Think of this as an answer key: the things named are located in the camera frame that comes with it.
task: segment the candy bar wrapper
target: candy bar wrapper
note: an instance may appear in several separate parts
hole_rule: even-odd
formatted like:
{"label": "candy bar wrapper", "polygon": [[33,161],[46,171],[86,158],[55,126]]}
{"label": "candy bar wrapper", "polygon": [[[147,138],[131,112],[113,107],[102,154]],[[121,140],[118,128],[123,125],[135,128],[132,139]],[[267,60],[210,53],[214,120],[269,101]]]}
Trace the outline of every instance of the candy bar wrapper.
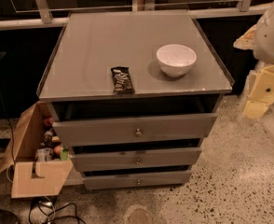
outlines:
{"label": "candy bar wrapper", "polygon": [[114,67],[111,72],[115,84],[114,94],[135,93],[128,67]]}

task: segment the box flap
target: box flap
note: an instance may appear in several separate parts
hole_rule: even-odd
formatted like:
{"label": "box flap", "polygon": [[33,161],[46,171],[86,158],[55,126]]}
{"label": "box flap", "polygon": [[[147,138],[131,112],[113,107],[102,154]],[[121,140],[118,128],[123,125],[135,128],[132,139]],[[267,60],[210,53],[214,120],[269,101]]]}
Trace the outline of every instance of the box flap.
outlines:
{"label": "box flap", "polygon": [[45,118],[45,117],[49,117],[51,116],[51,113],[48,109],[48,105],[46,102],[41,102],[41,101],[38,101],[37,102],[37,106],[38,108],[40,109],[40,112],[42,114],[42,116]]}
{"label": "box flap", "polygon": [[71,161],[37,162],[33,175],[32,162],[17,163],[12,198],[58,195],[72,168]]}
{"label": "box flap", "polygon": [[20,158],[32,158],[41,142],[41,133],[43,133],[43,117],[37,104],[32,105],[25,110],[14,130],[14,136],[10,139],[7,149],[0,165],[0,173]]}

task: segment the white bowl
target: white bowl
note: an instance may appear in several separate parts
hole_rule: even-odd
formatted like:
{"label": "white bowl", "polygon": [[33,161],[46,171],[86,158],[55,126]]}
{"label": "white bowl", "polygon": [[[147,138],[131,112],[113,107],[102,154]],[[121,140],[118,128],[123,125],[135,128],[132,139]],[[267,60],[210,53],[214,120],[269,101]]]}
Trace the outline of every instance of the white bowl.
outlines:
{"label": "white bowl", "polygon": [[158,64],[169,77],[184,75],[195,63],[197,55],[189,47],[169,44],[157,51]]}

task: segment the white robot part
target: white robot part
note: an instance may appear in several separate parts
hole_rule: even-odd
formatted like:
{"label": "white robot part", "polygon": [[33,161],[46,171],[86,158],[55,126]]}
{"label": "white robot part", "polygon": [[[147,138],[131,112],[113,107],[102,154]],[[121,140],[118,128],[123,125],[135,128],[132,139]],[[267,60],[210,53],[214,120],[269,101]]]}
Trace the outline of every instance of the white robot part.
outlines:
{"label": "white robot part", "polygon": [[274,2],[256,24],[253,55],[257,60],[274,64]]}

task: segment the terrazzo floor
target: terrazzo floor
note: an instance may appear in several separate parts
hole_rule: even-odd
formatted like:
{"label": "terrazzo floor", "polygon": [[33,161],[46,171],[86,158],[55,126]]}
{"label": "terrazzo floor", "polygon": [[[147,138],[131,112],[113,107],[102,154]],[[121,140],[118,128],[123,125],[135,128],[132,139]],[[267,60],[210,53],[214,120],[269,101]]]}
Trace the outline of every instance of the terrazzo floor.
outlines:
{"label": "terrazzo floor", "polygon": [[[241,99],[226,96],[218,113],[185,185],[97,193],[64,187],[56,207],[76,203],[78,215],[92,224],[274,223],[274,105],[251,121],[241,116]],[[11,199],[10,189],[6,174],[0,174],[0,208],[28,223],[31,199]],[[73,213],[69,206],[57,217]],[[35,208],[32,222],[42,217]]]}

